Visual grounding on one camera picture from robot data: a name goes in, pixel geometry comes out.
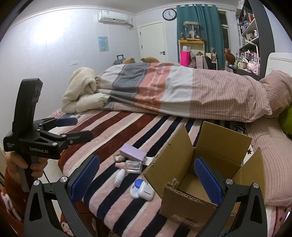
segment teal curtain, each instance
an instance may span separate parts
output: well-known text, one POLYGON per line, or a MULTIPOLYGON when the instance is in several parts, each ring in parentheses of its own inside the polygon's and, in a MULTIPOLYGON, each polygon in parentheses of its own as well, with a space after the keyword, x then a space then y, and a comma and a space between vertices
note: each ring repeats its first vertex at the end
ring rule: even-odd
POLYGON ((218 9, 215 5, 203 6, 202 4, 177 6, 177 39, 180 39, 181 32, 185 35, 184 21, 196 21, 200 23, 200 37, 205 38, 205 51, 210 52, 214 48, 217 53, 218 69, 225 69, 224 41, 219 18, 218 9))

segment cardboard box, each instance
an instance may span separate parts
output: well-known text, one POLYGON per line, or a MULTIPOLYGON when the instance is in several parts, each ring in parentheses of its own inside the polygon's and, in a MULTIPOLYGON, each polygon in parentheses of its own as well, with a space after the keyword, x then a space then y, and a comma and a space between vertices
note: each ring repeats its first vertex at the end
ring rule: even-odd
MULTIPOLYGON (((190 229, 199 231, 217 205, 210 199, 194 172, 194 160, 203 156, 224 178, 250 186, 256 182, 265 193, 265 176, 260 149, 241 166, 251 138, 230 129, 204 122, 194 148, 184 125, 143 172, 162 198, 160 214, 190 229)), ((235 218, 239 203, 233 208, 226 228, 235 218)))

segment hand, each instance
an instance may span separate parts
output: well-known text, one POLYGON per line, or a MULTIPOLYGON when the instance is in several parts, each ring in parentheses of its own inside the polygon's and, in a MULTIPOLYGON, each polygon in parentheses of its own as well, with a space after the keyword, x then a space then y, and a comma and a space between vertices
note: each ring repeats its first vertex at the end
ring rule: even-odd
MULTIPOLYGON (((47 166, 48 160, 46 158, 39 157, 39 161, 32 163, 30 168, 33 170, 32 177, 40 178, 43 176, 44 168, 47 166)), ((10 177, 18 184, 21 184, 20 175, 18 173, 18 167, 22 169, 27 169, 28 165, 21 155, 16 152, 6 153, 6 166, 10 177)))

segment purple box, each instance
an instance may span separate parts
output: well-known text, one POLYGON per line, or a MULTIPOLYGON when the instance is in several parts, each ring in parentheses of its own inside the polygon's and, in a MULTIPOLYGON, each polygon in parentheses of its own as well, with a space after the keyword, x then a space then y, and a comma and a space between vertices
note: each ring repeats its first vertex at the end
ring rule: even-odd
POLYGON ((120 148, 120 154, 129 158, 132 161, 143 161, 147 153, 140 151, 139 149, 125 143, 120 148))

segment bed sheet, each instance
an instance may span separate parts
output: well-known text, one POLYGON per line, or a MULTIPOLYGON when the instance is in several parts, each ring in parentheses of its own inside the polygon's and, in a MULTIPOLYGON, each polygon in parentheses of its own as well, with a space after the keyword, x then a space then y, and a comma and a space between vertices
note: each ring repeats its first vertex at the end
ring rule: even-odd
MULTIPOLYGON (((57 110, 54 117, 76 117, 78 124, 55 130, 55 133, 91 130, 94 139, 87 144, 71 146, 59 160, 64 175, 69 176, 91 153, 99 156, 100 169, 86 192, 83 202, 89 210, 119 236, 196 236, 196 232, 173 223, 159 214, 161 199, 155 194, 152 201, 133 199, 129 194, 131 184, 141 177, 128 174, 119 188, 113 179, 118 172, 113 154, 125 143, 129 143, 147 156, 160 152, 171 135, 185 124, 195 146, 204 120, 188 119, 161 114, 145 114, 129 111, 90 110, 81 114, 64 114, 57 110)), ((220 126, 246 134, 245 124, 233 121, 207 120, 220 126)), ((244 162, 253 154, 248 150, 244 162)), ((267 206, 268 237, 271 237, 284 222, 285 214, 291 209, 267 206)))

